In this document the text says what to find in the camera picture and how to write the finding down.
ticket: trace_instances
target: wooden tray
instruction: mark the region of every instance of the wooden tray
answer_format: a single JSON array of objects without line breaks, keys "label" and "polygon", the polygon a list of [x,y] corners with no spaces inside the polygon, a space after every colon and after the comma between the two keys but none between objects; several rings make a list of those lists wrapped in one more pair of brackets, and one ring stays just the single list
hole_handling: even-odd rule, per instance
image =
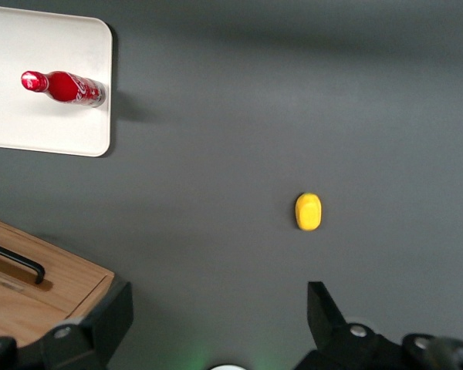
[{"label": "wooden tray", "polygon": [[41,264],[45,279],[0,256],[0,336],[22,347],[59,321],[86,315],[110,287],[114,273],[0,222],[0,246]]}]

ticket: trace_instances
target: bottle label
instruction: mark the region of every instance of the bottle label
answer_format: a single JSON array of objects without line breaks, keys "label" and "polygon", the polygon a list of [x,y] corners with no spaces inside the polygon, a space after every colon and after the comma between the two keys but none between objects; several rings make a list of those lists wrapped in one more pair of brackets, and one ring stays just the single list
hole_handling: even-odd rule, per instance
[{"label": "bottle label", "polygon": [[67,73],[77,86],[76,98],[71,103],[83,104],[85,106],[97,106],[104,101],[104,88],[90,79],[84,79]]}]

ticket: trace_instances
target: white tray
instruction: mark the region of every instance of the white tray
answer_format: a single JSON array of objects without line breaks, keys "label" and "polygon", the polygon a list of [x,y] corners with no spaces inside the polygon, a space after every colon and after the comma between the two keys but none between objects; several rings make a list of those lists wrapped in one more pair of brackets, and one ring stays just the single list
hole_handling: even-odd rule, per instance
[{"label": "white tray", "polygon": [[[0,147],[100,156],[110,146],[112,35],[99,19],[0,7]],[[58,103],[21,84],[67,71],[107,87],[97,107]]]}]

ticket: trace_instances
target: black bracket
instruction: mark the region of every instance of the black bracket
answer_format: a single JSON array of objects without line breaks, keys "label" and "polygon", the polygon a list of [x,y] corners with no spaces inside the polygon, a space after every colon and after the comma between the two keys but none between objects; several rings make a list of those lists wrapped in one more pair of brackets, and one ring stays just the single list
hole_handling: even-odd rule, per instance
[{"label": "black bracket", "polygon": [[409,334],[397,345],[346,323],[322,282],[309,283],[307,318],[317,349],[296,370],[463,370],[463,341]]}]

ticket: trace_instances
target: red bottle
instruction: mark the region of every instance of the red bottle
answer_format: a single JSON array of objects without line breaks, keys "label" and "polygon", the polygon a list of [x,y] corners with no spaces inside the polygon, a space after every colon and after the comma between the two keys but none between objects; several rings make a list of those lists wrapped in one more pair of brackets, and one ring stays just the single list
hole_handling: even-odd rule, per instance
[{"label": "red bottle", "polygon": [[106,90],[100,82],[85,79],[68,72],[55,71],[47,75],[40,72],[24,72],[22,85],[35,93],[45,93],[61,103],[100,106],[106,98]]}]

